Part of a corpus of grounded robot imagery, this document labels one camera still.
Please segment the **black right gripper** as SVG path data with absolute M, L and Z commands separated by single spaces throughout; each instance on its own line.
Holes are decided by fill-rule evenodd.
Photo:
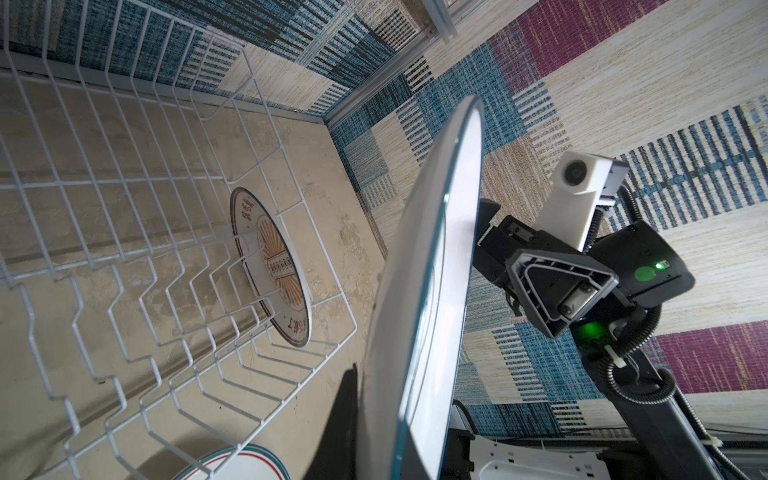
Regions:
M 493 200 L 479 200 L 473 267 L 505 292 L 514 317 L 521 317 L 523 308 L 527 320 L 554 339 L 611 293 L 618 275 L 511 215 L 492 226 L 500 208 Z

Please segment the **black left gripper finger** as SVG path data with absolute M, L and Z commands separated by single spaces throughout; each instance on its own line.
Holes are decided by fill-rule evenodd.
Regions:
M 318 448 L 304 479 L 355 479 L 358 420 L 356 364 L 344 372 Z

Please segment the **white round plate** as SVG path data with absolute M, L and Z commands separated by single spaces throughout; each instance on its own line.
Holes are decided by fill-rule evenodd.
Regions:
M 233 447 L 213 450 L 200 457 L 198 462 L 211 471 L 216 470 L 234 451 Z M 248 444 L 227 463 L 216 479 L 290 479 L 281 460 L 265 447 Z
M 362 367 L 359 479 L 436 479 L 473 263 L 483 103 L 463 99 L 424 161 L 389 247 Z
M 249 190 L 230 195 L 230 217 L 244 271 L 283 339 L 304 347 L 312 332 L 310 296 L 302 268 L 275 219 Z

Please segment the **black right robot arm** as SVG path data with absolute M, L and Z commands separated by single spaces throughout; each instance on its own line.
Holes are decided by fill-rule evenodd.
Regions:
M 588 211 L 585 246 L 512 216 L 497 225 L 498 203 L 479 204 L 473 265 L 505 292 L 514 314 L 550 339 L 570 332 L 596 387 L 668 479 L 720 479 L 731 464 L 693 411 L 674 375 L 655 367 L 642 346 L 665 301 L 691 290 L 693 275 L 642 218 L 625 189 L 629 224 L 597 235 L 602 207 Z

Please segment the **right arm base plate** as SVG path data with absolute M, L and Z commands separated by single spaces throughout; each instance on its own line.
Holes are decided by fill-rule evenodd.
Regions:
M 458 405 L 450 410 L 441 479 L 608 479 L 593 452 L 563 453 L 499 443 L 474 432 Z

